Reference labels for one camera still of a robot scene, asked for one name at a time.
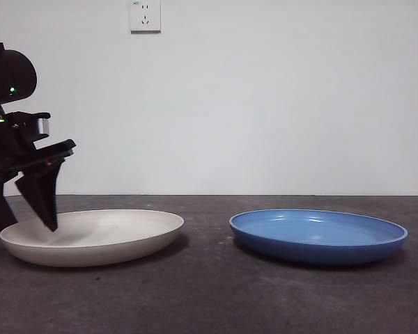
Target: gray floor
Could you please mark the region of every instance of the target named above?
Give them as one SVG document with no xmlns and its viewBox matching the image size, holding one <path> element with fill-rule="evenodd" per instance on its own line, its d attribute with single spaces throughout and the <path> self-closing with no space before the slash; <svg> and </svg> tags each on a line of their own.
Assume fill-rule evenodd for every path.
<svg viewBox="0 0 418 334">
<path fill-rule="evenodd" d="M 19 219 L 33 215 L 9 202 Z M 232 215 L 282 207 L 377 216 L 409 237 L 351 268 L 277 261 L 232 240 Z M 185 226 L 154 255 L 87 269 L 27 264 L 0 242 L 0 334 L 418 333 L 418 197 L 59 196 L 58 208 L 157 209 Z"/>
</svg>

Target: blue plate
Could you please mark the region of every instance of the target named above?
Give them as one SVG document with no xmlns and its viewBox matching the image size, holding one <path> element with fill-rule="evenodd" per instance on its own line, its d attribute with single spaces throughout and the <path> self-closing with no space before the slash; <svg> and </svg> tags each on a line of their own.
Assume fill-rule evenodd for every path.
<svg viewBox="0 0 418 334">
<path fill-rule="evenodd" d="M 401 247 L 407 230 L 379 218 L 302 209 L 244 212 L 229 220 L 238 240 L 273 257 L 310 264 L 381 260 Z"/>
</svg>

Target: wall outlet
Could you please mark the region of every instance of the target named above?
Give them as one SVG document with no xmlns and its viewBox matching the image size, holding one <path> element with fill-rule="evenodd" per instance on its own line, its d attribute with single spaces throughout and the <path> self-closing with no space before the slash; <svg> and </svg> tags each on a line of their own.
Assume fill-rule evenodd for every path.
<svg viewBox="0 0 418 334">
<path fill-rule="evenodd" d="M 130 30 L 136 32 L 161 31 L 161 1 L 133 0 L 130 3 Z"/>
</svg>

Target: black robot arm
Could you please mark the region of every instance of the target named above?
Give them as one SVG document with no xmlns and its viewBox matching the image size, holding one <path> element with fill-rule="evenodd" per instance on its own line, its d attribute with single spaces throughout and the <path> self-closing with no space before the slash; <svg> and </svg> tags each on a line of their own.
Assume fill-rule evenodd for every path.
<svg viewBox="0 0 418 334">
<path fill-rule="evenodd" d="M 23 54 L 0 43 L 0 230 L 16 223 L 3 196 L 3 184 L 21 171 L 17 188 L 52 231 L 57 229 L 56 179 L 65 157 L 72 155 L 71 139 L 36 149 L 34 142 L 48 137 L 48 113 L 7 113 L 2 104 L 30 96 L 36 89 L 36 71 Z"/>
</svg>

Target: white plate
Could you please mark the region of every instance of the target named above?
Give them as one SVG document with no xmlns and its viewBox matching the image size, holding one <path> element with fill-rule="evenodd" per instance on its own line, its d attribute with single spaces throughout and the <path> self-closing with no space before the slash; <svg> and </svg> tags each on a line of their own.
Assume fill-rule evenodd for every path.
<svg viewBox="0 0 418 334">
<path fill-rule="evenodd" d="M 95 210 L 58 215 L 51 232 L 38 219 L 0 233 L 21 260 L 53 267 L 89 267 L 137 259 L 169 245 L 184 219 L 150 210 Z"/>
</svg>

